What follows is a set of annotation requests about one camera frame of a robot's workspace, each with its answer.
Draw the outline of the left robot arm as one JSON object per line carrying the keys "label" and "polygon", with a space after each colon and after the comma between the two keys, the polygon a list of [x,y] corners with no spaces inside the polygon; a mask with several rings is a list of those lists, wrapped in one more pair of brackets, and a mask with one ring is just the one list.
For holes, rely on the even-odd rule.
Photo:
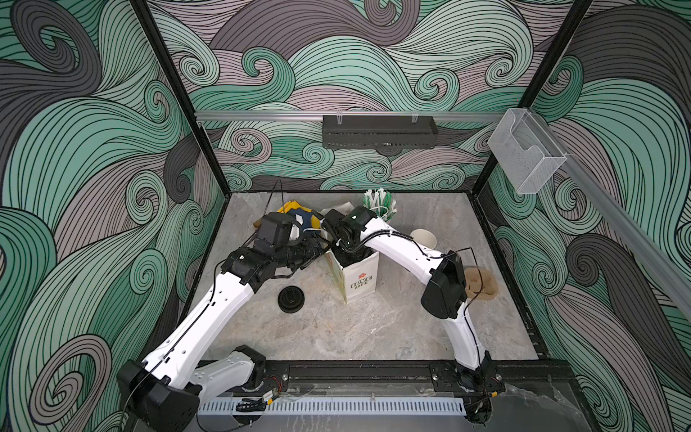
{"label": "left robot arm", "polygon": [[199,364],[230,319],[276,270],[295,273],[322,256],[330,244],[316,233],[284,246],[242,246],[223,261],[212,287],[170,336],[140,362],[117,374],[124,410],[154,431],[183,431],[199,408],[226,390],[264,384],[266,358],[246,345],[225,358]]}

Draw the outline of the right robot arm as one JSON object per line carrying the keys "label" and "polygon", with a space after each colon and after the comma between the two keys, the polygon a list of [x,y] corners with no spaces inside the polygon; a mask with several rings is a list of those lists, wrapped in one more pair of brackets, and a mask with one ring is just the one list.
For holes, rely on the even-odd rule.
{"label": "right robot arm", "polygon": [[358,206],[347,215],[336,210],[316,214],[320,228],[336,249],[353,256],[364,248],[385,255],[424,284],[420,303],[443,324],[453,348],[460,385],[494,396],[505,391],[497,365],[480,343],[469,315],[473,299],[465,291],[462,259],[456,251],[440,252],[399,232],[373,211]]}

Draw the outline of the white paper takeout bag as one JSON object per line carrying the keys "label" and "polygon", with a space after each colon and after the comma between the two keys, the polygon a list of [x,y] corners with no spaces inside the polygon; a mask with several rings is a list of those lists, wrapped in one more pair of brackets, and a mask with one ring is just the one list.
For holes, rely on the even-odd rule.
{"label": "white paper takeout bag", "polygon": [[[314,216],[319,218],[320,222],[321,218],[325,216],[324,214],[313,210],[312,213]],[[360,300],[363,297],[374,293],[377,284],[380,254],[378,252],[374,252],[364,261],[343,268],[339,265],[334,254],[331,252],[332,243],[327,232],[320,228],[320,233],[329,244],[329,250],[326,252],[327,263],[329,264],[329,268],[332,272],[334,280],[340,289],[340,293],[344,298],[345,304]]]}

